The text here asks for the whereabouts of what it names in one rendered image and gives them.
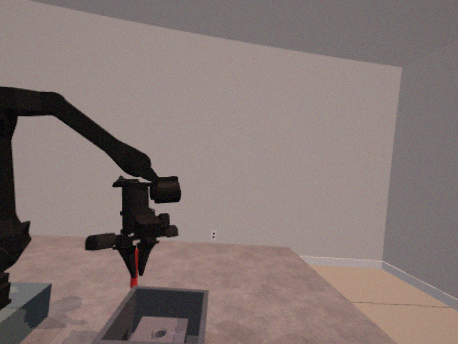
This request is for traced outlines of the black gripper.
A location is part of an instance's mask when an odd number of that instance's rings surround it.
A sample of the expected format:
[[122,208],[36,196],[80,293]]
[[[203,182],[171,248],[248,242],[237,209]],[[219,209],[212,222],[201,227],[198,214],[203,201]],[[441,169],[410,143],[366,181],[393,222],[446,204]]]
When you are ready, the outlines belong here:
[[[133,228],[130,228],[129,233],[129,220],[133,213],[145,214],[149,213],[149,204],[132,204],[122,206],[122,230],[120,234],[115,233],[91,235],[86,239],[86,249],[84,250],[101,250],[107,248],[113,248],[118,250],[122,258],[124,259],[127,268],[132,276],[136,277],[136,263],[135,263],[135,250],[136,245],[133,245],[133,241],[140,240],[137,243],[138,250],[138,272],[139,276],[142,276],[145,270],[145,266],[152,248],[160,242],[157,237],[150,236],[145,239],[137,239],[134,234]],[[129,236],[133,234],[133,236]],[[129,236],[129,237],[128,237]],[[161,229],[161,235],[158,237],[167,236],[173,237],[178,236],[178,228],[176,225],[170,225],[169,229]],[[115,247],[114,247],[115,246]]]

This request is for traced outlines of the pale pink square plate with hole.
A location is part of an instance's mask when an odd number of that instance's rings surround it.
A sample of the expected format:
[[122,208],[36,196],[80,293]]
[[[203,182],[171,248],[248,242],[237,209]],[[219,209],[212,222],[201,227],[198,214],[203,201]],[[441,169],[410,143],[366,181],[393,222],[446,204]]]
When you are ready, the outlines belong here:
[[186,344],[187,318],[142,317],[131,341]]

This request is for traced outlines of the red peg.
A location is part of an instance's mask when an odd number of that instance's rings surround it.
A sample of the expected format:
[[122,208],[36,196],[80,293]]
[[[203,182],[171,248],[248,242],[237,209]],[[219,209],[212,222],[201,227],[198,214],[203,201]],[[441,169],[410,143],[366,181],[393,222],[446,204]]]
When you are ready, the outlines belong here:
[[138,284],[138,250],[135,250],[135,263],[136,263],[136,277],[131,276],[131,289]]

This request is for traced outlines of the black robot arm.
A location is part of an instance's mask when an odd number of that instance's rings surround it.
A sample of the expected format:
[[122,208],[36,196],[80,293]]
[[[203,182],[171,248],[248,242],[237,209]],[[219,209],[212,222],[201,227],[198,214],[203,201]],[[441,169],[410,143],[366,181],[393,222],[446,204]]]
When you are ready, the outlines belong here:
[[[15,212],[15,178],[13,178],[12,136],[18,116],[54,116],[79,132],[85,139],[106,152],[127,174],[142,177],[125,179],[120,176],[113,187],[122,187],[122,206],[149,204],[150,198],[158,203],[179,202],[181,189],[177,176],[158,177],[151,167],[151,159],[145,153],[117,140],[103,127],[67,102],[56,92],[38,92],[15,87],[0,87],[0,309],[11,303],[9,298],[10,273],[5,270],[17,262],[31,238],[31,221],[21,223]],[[154,210],[154,211],[153,211]],[[129,220],[137,239],[161,235],[161,229],[169,229],[170,215],[155,209],[149,213],[133,213]]]

